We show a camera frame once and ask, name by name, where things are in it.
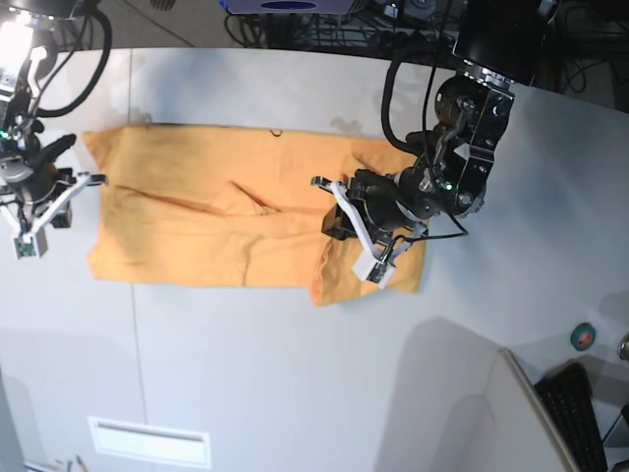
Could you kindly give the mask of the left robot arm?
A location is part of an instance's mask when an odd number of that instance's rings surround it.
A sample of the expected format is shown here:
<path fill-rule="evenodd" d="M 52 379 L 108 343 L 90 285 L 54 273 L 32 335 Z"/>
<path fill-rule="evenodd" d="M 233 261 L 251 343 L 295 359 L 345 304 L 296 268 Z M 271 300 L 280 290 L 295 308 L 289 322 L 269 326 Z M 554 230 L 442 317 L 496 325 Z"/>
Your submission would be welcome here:
<path fill-rule="evenodd" d="M 467 1 L 453 44 L 438 43 L 435 56 L 460 60 L 456 74 L 439 88 L 428 88 L 437 123 L 398 139 L 390 123 L 390 104 L 403 61 L 420 52 L 410 44 L 397 52 L 387 70 L 380 109 L 382 130 L 395 148 L 415 157 L 401 171 L 381 174 L 357 170 L 342 182 L 343 193 L 325 216 L 321 231 L 345 241 L 366 233 L 370 242 L 393 246 L 432 239 L 426 223 L 445 214 L 458 224 L 478 211 L 504 135 L 515 96 L 514 84 L 533 82 L 555 1 Z"/>

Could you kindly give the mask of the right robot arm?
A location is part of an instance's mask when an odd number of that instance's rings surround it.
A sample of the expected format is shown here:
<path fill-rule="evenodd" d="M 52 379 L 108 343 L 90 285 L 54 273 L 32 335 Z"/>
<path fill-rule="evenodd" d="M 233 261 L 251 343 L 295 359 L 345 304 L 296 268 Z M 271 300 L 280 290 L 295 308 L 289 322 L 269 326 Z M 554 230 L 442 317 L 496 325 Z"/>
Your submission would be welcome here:
<path fill-rule="evenodd" d="M 91 20 L 103 32 L 92 76 L 69 104 L 43 108 L 44 93 L 83 45 Z M 30 231 L 63 192 L 77 184 L 71 169 L 56 166 L 77 137 L 65 135 L 43 146 L 38 136 L 44 119 L 66 116 L 86 101 L 104 72 L 112 42 L 111 23 L 97 1 L 1 3 L 1 208 L 17 207 L 12 216 L 19 232 Z"/>

